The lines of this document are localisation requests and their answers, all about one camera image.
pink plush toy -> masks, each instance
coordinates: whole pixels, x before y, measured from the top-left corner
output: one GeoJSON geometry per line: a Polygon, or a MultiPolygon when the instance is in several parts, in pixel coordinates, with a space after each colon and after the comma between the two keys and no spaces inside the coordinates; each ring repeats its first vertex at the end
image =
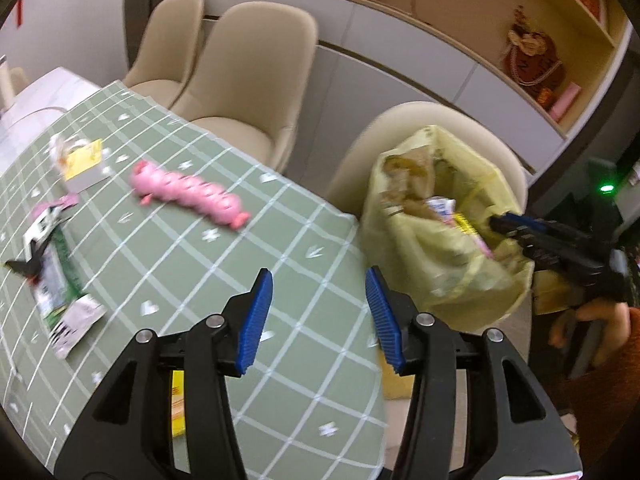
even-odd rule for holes
{"type": "Polygon", "coordinates": [[[140,160],[131,174],[131,186],[148,205],[152,198],[164,202],[175,201],[209,216],[216,224],[241,228],[251,215],[242,211],[239,197],[229,194],[219,184],[209,184],[197,176],[160,170],[151,162],[140,160]]]}

orange sleeve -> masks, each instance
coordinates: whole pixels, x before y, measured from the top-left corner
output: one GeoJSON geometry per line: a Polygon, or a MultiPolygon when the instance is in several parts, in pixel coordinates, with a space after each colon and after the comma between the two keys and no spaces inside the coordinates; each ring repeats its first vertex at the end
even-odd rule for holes
{"type": "Polygon", "coordinates": [[[587,470],[610,446],[640,397],[640,310],[630,309],[630,317],[626,344],[599,368],[564,384],[587,470]]]}

chair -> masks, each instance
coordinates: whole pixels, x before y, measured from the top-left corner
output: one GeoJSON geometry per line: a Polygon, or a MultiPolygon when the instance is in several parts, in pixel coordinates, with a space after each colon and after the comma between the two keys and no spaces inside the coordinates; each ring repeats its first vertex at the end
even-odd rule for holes
{"type": "Polygon", "coordinates": [[[449,130],[494,163],[502,171],[524,211],[527,205],[527,181],[513,152],[475,120],[444,105],[424,101],[394,106],[366,127],[340,163],[325,193],[326,200],[341,211],[359,217],[367,196],[371,168],[380,153],[393,149],[430,124],[449,130]]]}
{"type": "Polygon", "coordinates": [[[233,6],[209,35],[172,111],[282,172],[317,42],[316,20],[304,10],[271,2],[233,6]]]}
{"type": "Polygon", "coordinates": [[[146,24],[136,62],[122,82],[170,108],[191,77],[200,45],[204,0],[163,0],[146,24]]]}
{"type": "Polygon", "coordinates": [[[18,95],[29,86],[29,78],[27,78],[24,69],[19,66],[9,70],[9,78],[11,78],[11,86],[14,88],[15,95],[18,95]]]}

checkered tablecloth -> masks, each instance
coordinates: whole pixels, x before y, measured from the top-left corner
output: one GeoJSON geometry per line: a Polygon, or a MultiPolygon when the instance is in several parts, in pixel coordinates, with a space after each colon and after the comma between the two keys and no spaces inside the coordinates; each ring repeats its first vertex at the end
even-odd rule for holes
{"type": "Polygon", "coordinates": [[[111,177],[81,194],[63,230],[87,291],[108,313],[67,360],[57,360],[29,289],[2,276],[2,404],[43,463],[52,468],[95,385],[137,330],[188,330],[267,267],[274,298],[255,365],[227,380],[249,475],[376,478],[385,416],[354,219],[115,82],[57,121],[0,177],[3,260],[21,256],[31,208],[65,194],[47,153],[54,133],[103,139],[111,177]],[[252,220],[235,233],[177,205],[140,206],[127,182],[140,158],[224,185],[252,220]]]}

metal bolt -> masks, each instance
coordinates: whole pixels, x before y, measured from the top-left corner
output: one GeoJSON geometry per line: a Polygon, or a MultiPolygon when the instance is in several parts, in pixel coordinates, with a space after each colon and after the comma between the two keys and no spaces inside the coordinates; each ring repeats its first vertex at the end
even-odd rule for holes
{"type": "Polygon", "coordinates": [[[486,336],[489,338],[489,341],[493,341],[494,343],[499,343],[504,339],[504,334],[497,328],[490,328],[487,330],[486,336]]]}
{"type": "Polygon", "coordinates": [[[148,343],[151,341],[151,338],[154,336],[154,333],[151,332],[148,328],[145,328],[136,334],[136,341],[139,343],[148,343]]]}
{"type": "Polygon", "coordinates": [[[435,318],[431,314],[427,314],[426,312],[422,312],[415,317],[415,320],[418,322],[418,325],[421,326],[433,326],[436,322],[435,318]]]}
{"type": "Polygon", "coordinates": [[[213,316],[207,317],[207,326],[209,328],[220,328],[225,323],[225,318],[220,316],[220,314],[214,314],[213,316]]]}

